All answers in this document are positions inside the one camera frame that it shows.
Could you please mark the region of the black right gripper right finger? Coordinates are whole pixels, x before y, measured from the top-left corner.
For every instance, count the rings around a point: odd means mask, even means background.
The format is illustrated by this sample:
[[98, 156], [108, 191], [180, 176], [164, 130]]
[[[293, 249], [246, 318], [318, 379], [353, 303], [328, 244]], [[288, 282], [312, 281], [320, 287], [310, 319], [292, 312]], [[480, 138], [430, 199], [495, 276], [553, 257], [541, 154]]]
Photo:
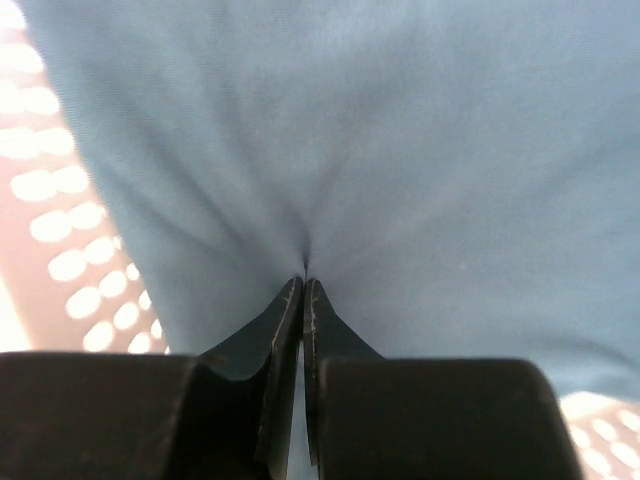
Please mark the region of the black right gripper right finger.
[[302, 340], [311, 463], [369, 468], [379, 432], [374, 380], [386, 360], [340, 318], [317, 279], [305, 285]]

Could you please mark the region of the blue t shirt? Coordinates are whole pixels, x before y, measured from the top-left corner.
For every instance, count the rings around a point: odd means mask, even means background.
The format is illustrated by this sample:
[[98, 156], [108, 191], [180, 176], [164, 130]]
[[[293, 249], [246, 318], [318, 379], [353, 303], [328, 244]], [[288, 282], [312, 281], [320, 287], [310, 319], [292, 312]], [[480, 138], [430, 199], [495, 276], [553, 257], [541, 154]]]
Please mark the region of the blue t shirt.
[[292, 277], [389, 357], [639, 399], [635, 1], [23, 1], [170, 350]]

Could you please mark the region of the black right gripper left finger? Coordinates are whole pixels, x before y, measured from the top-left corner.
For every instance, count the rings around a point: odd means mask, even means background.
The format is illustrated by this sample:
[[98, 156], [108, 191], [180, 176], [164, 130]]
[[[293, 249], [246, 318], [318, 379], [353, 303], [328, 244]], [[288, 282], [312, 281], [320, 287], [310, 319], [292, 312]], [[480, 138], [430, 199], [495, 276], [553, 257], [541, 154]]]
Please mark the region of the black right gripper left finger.
[[198, 356], [175, 438], [178, 479], [287, 476], [303, 281]]

